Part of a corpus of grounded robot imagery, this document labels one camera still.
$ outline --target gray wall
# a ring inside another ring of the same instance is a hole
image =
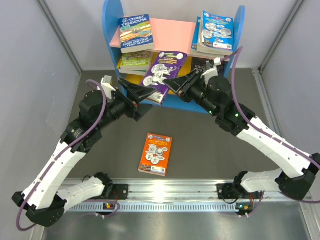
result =
[[[263,72],[286,139],[320,153],[319,0],[306,0]],[[320,200],[320,173],[311,189]]]
[[[102,31],[105,0],[45,0],[83,70],[114,70]],[[124,14],[196,22],[203,10],[236,15],[246,7],[237,68],[259,67],[296,0],[121,0]]]
[[[25,240],[11,201],[39,174],[65,129],[79,83],[35,0],[0,1],[0,239]],[[30,225],[23,216],[23,227]]]

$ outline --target bookshelf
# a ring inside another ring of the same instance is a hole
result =
[[[234,17],[233,22],[233,47],[237,49],[241,39],[246,9],[240,6]],[[117,69],[118,62],[121,58],[119,19],[125,16],[122,3],[120,0],[105,0],[102,12],[102,28],[104,38],[109,49],[113,66],[118,77],[126,78],[125,74],[119,73]],[[195,32],[195,22],[174,21],[166,19],[151,18],[151,26],[155,49],[151,52],[162,51],[179,51],[188,54],[191,57],[208,58],[206,54],[193,56],[190,54],[191,42]],[[224,66],[225,77],[228,76],[233,58]],[[137,83],[141,76],[128,76],[128,80]],[[174,94],[168,94],[162,107],[175,108],[198,113],[207,113],[195,102],[185,103]]]

